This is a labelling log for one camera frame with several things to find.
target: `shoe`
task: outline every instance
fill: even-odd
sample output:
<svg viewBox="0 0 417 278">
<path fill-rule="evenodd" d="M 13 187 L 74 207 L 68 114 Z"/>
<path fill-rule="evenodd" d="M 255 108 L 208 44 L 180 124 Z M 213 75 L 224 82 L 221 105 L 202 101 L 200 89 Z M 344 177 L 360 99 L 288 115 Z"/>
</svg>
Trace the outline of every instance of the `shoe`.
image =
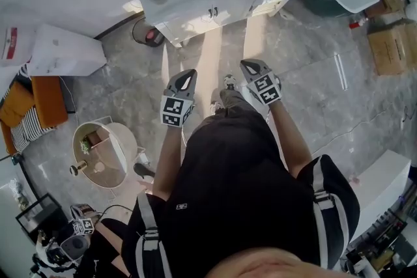
<svg viewBox="0 0 417 278">
<path fill-rule="evenodd" d="M 234 76 L 231 74 L 227 74 L 224 77 L 224 88 L 230 89 L 230 90 L 238 90 L 237 87 L 237 81 Z"/>
<path fill-rule="evenodd" d="M 210 104 L 210 114 L 213 116 L 216 114 L 217 110 L 223 109 L 223 106 L 219 101 L 212 101 Z"/>
</svg>

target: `red object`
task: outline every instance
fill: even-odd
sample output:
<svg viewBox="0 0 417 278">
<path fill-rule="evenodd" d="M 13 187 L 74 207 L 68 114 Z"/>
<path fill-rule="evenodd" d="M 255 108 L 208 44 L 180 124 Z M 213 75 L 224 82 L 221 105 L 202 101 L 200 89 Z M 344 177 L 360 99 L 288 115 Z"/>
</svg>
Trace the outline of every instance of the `red object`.
<svg viewBox="0 0 417 278">
<path fill-rule="evenodd" d="M 355 29 L 355 28 L 358 28 L 358 27 L 360 27 L 359 22 L 354 22 L 354 23 L 351 23 L 351 24 L 349 25 L 349 28 L 350 28 L 350 29 Z"/>
<path fill-rule="evenodd" d="M 155 33 L 154 33 L 154 31 L 153 31 L 153 30 L 148 31 L 148 33 L 146 34 L 146 38 L 147 38 L 148 40 L 152 40 L 152 39 L 154 38 L 154 35 L 155 35 Z"/>
<path fill-rule="evenodd" d="M 8 47 L 6 59 L 13 59 L 14 50 L 18 41 L 18 29 L 16 27 L 11 28 L 10 32 L 10 45 Z"/>
</svg>

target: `sofa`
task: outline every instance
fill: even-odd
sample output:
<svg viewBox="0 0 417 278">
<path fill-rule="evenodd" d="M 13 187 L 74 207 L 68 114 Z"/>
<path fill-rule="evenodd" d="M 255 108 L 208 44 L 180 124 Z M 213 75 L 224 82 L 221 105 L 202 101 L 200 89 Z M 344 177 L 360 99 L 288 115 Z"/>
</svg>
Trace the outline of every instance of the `sofa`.
<svg viewBox="0 0 417 278">
<path fill-rule="evenodd" d="M 0 101 L 1 131 L 11 156 L 67 120 L 59 77 L 15 79 Z"/>
</svg>

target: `green object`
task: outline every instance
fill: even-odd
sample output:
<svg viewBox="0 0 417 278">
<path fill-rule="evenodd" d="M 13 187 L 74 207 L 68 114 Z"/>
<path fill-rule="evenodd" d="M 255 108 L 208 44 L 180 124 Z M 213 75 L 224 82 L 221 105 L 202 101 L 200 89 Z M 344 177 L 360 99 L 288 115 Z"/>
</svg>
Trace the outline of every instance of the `green object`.
<svg viewBox="0 0 417 278">
<path fill-rule="evenodd" d="M 81 145 L 81 150 L 83 151 L 83 153 L 89 154 L 91 149 L 91 143 L 90 140 L 88 140 L 87 136 L 85 136 L 83 140 L 81 140 L 79 143 Z"/>
<path fill-rule="evenodd" d="M 347 9 L 341 6 L 336 0 L 301 0 L 304 6 L 315 15 L 322 17 L 338 18 L 351 15 Z"/>
</svg>

